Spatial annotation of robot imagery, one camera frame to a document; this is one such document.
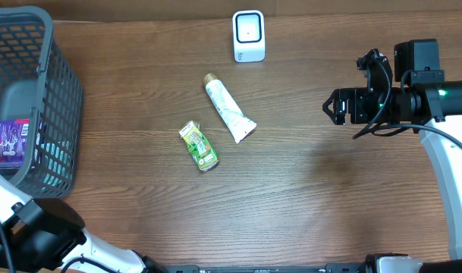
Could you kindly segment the purple Carefree pad pack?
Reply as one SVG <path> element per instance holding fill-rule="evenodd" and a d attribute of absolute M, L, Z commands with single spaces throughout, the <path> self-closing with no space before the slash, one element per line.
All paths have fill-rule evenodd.
<path fill-rule="evenodd" d="M 23 165 L 30 120 L 0 121 L 0 169 L 17 170 Z"/>

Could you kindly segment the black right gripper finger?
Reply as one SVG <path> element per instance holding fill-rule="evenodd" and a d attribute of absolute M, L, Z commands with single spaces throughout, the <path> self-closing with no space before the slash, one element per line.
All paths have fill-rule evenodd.
<path fill-rule="evenodd" d="M 335 125 L 345 125 L 345 115 L 347 114 L 346 102 L 325 102 L 322 110 L 328 115 Z"/>
<path fill-rule="evenodd" d="M 335 89 L 323 103 L 323 106 L 341 104 L 343 101 L 347 101 L 347 90 L 345 88 Z"/>

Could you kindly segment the white tube gold cap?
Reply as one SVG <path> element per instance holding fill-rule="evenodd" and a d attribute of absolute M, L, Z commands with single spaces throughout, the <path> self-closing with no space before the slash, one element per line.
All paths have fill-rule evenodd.
<path fill-rule="evenodd" d="M 203 78 L 203 86 L 234 141 L 240 143 L 256 128 L 257 124 L 241 111 L 223 82 L 214 73 L 208 73 Z"/>

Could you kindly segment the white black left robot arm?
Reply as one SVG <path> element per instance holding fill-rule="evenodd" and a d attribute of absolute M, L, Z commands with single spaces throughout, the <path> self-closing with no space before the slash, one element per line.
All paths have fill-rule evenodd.
<path fill-rule="evenodd" d="M 34 199 L 0 175 L 0 268 L 10 272 L 165 273 L 148 256 L 91 234 L 61 199 Z"/>

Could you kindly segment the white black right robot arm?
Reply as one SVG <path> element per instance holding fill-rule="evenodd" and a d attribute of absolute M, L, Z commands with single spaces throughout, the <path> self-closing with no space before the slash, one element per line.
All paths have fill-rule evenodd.
<path fill-rule="evenodd" d="M 420 137 L 435 172 L 448 226 L 445 262 L 407 254 L 376 253 L 362 263 L 328 264 L 327 272 L 462 272 L 462 80 L 447 81 L 436 39 L 394 46 L 394 64 L 372 49 L 356 60 L 365 87 L 340 88 L 322 110 L 336 125 L 362 125 L 356 138 L 392 137 L 412 130 Z"/>

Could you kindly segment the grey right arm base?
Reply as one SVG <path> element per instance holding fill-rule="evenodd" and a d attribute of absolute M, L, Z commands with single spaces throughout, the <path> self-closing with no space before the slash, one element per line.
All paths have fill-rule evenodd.
<path fill-rule="evenodd" d="M 418 273 L 424 261 L 397 253 L 369 254 L 365 258 L 366 272 Z"/>

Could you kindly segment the green tea drink carton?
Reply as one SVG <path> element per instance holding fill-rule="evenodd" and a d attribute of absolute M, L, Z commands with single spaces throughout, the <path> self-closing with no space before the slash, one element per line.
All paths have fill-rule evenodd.
<path fill-rule="evenodd" d="M 187 145 L 187 151 L 195 161 L 198 169 L 208 171 L 219 163 L 217 152 L 211 143 L 200 131 L 200 124 L 188 121 L 180 130 L 181 139 Z"/>

